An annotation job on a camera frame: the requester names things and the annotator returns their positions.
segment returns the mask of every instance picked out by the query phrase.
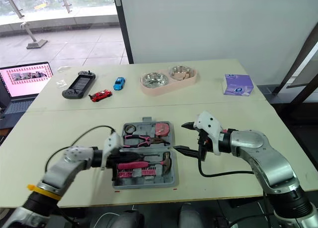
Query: black game controller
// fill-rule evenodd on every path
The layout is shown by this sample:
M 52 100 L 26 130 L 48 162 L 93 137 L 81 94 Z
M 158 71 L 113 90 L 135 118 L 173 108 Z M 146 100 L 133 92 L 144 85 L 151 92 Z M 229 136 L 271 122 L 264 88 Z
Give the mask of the black game controller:
M 95 78 L 95 74 L 91 71 L 80 71 L 78 77 L 75 79 L 72 85 L 68 89 L 63 90 L 62 96 L 66 99 L 82 98 L 89 85 Z

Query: toy car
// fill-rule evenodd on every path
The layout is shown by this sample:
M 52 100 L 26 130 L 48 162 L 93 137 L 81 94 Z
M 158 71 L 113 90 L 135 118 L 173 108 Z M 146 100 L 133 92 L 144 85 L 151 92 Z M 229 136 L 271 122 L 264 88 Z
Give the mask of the toy car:
M 114 84 L 114 90 L 121 90 L 124 87 L 125 79 L 123 77 L 118 77 Z
M 95 93 L 94 95 L 88 95 L 88 96 L 90 97 L 90 99 L 93 102 L 99 102 L 101 99 L 110 97 L 112 95 L 113 94 L 111 93 L 110 90 L 102 90 L 102 91 L 99 91 L 99 92 Z

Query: white table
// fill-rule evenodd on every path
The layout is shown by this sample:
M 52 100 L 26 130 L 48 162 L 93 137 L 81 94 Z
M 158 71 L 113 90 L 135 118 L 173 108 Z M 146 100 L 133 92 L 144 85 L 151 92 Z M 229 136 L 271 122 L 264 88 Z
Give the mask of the white table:
M 197 69 L 199 77 L 197 83 L 160 96 L 149 96 L 140 90 L 139 79 L 143 74 L 158 70 L 170 69 L 175 65 L 185 65 Z M 91 70 L 96 74 L 96 80 L 89 92 L 81 100 L 69 100 L 62 97 L 62 91 L 67 89 L 81 70 Z M 75 67 L 57 72 L 46 87 L 29 107 L 28 112 L 44 112 L 59 110 L 82 110 L 101 108 L 129 108 L 161 105 L 185 105 L 216 102 L 247 102 L 251 100 L 265 100 L 257 86 L 250 96 L 223 95 L 222 81 L 224 74 L 246 74 L 237 60 L 209 60 L 179 63 L 135 64 L 104 67 Z M 125 77 L 126 83 L 122 91 L 114 91 L 113 85 L 117 77 Z M 64 80 L 65 87 L 57 83 Z M 114 96 L 93 103 L 87 94 L 110 89 Z
M 262 131 L 269 138 L 271 145 L 290 162 L 302 188 L 305 191 L 318 189 L 316 169 L 274 109 L 265 100 L 246 100 L 227 103 L 27 112 L 0 147 L 0 204 L 3 207 L 17 207 L 23 204 L 30 194 L 26 185 L 36 184 L 43 176 L 44 164 L 49 155 L 69 145 L 81 133 L 96 125 L 111 125 L 121 132 L 124 123 L 138 122 L 143 116 L 152 116 L 157 121 L 167 120 L 174 125 L 176 145 L 197 149 L 197 132 L 181 128 L 180 125 L 193 121 L 195 115 L 203 110 L 208 110 L 216 116 L 224 128 Z M 177 112 L 178 116 L 171 113 L 172 111 Z M 98 146 L 101 149 L 104 138 L 108 135 L 109 131 L 106 128 L 98 129 L 83 137 L 79 145 Z M 99 168 L 92 168 L 82 171 L 59 205 L 83 207 L 262 195 L 260 185 L 250 174 L 204 178 L 199 174 L 197 160 L 179 153 L 177 153 L 177 167 L 178 185 L 175 187 L 131 189 L 120 192 L 115 192 L 111 185 L 110 169 L 101 171 Z M 203 163 L 203 170 L 205 173 L 219 173 L 250 170 L 250 167 L 242 159 L 230 154 L 215 156 L 209 153 Z

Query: black cable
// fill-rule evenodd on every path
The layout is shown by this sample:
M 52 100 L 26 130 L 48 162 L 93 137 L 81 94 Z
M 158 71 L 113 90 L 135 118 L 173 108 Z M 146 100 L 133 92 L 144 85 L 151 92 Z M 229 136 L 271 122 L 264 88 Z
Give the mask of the black cable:
M 44 171 L 45 171 L 45 172 L 48 171 L 49 162 L 50 162 L 51 159 L 54 157 L 54 155 L 56 155 L 58 152 L 60 152 L 60 151 L 62 151 L 62 150 L 65 150 L 65 149 L 67 149 L 67 148 L 69 148 L 69 146 L 64 147 L 64 148 L 61 148 L 61 149 L 55 151 L 55 152 L 49 157 L 49 159 L 48 159 L 48 160 L 46 161 L 46 163 L 45 163 L 45 168 L 44 168 Z
M 97 128 L 100 128 L 100 127 L 110 128 L 110 129 L 111 129 L 110 134 L 112 134 L 112 133 L 115 132 L 115 129 L 114 129 L 113 127 L 111 127 L 111 126 L 108 126 L 108 125 L 99 125 L 99 126 L 96 126 L 96 127 L 91 128 L 91 129 L 87 130 L 86 132 L 84 132 L 83 134 L 81 134 L 81 135 L 71 144 L 71 146 L 73 146 L 74 144 L 76 144 L 77 141 L 79 141 L 84 135 L 86 135 L 86 134 L 89 133 L 90 131 L 92 131 L 92 130 L 94 130 L 94 129 L 97 129 Z M 54 153 L 49 157 L 49 159 L 46 161 L 44 171 L 47 172 L 49 162 L 50 162 L 51 159 L 54 157 L 54 155 L 56 155 L 58 152 L 60 152 L 60 151 L 62 151 L 62 150 L 65 150 L 65 149 L 67 149 L 67 148 L 69 148 L 69 147 L 71 147 L 71 146 L 67 146 L 67 147 L 61 148 L 61 149 L 57 150 L 56 152 L 54 152 Z
M 61 214 L 62 217 L 64 217 L 65 220 L 67 220 L 69 223 L 72 224 L 72 227 L 79 227 L 80 225 L 75 222 L 75 221 L 72 221 L 65 213 L 64 211 L 58 207 L 58 205 L 56 205 L 55 209 Z
M 224 212 L 223 212 L 223 209 L 222 209 L 222 207 L 221 207 L 221 204 L 220 204 L 219 200 L 217 200 L 217 203 L 218 203 L 218 206 L 219 206 L 219 208 L 220 208 L 220 211 L 221 211 L 222 216 L 223 216 L 224 218 L 226 218 L 226 216 L 224 215 Z
M 266 193 L 263 192 L 263 200 L 264 200 L 264 206 L 265 206 L 265 213 L 269 214 L 269 206 L 268 206 L 268 200 L 267 200 L 267 196 Z M 268 228 L 272 228 L 272 223 L 270 221 L 270 217 L 269 216 L 265 216 L 267 219 L 267 226 Z
M 199 146 L 199 156 L 198 156 L 198 168 L 199 172 L 204 177 L 219 177 L 224 175 L 230 175 L 230 174 L 238 174 L 238 173 L 245 173 L 245 174 L 254 174 L 252 171 L 232 171 L 232 172 L 222 172 L 222 173 L 216 173 L 216 174 L 204 174 L 201 167 L 201 148 Z
M 106 128 L 110 128 L 111 129 L 111 132 L 110 134 L 114 133 L 115 132 L 115 129 L 111 126 L 108 126 L 108 125 L 99 125 L 99 126 L 96 126 L 96 127 L 93 127 L 89 130 L 87 130 L 86 132 L 84 132 L 82 135 L 80 135 L 72 144 L 71 146 L 73 146 L 74 144 L 76 144 L 77 141 L 79 141 L 84 135 L 86 135 L 87 133 L 89 133 L 90 131 L 94 130 L 94 129 L 97 129 L 97 128 L 101 128 L 101 127 L 106 127 Z
M 274 213 L 268 213 L 268 214 L 259 214 L 259 215 L 253 215 L 253 216 L 248 216 L 248 217 L 242 217 L 240 219 L 237 219 L 236 221 L 233 221 L 230 223 L 229 225 L 229 228 L 233 227 L 235 224 L 241 222 L 241 221 L 244 221 L 246 219 L 249 219 L 249 218 L 256 218 L 256 217 L 265 217 L 265 216 L 272 216 L 274 215 Z

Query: tissue box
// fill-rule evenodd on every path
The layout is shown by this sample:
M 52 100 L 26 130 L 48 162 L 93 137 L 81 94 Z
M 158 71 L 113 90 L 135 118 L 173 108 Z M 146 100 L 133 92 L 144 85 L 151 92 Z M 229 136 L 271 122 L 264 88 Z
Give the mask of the tissue box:
M 224 95 L 249 96 L 254 89 L 249 75 L 225 74 L 222 86 Z

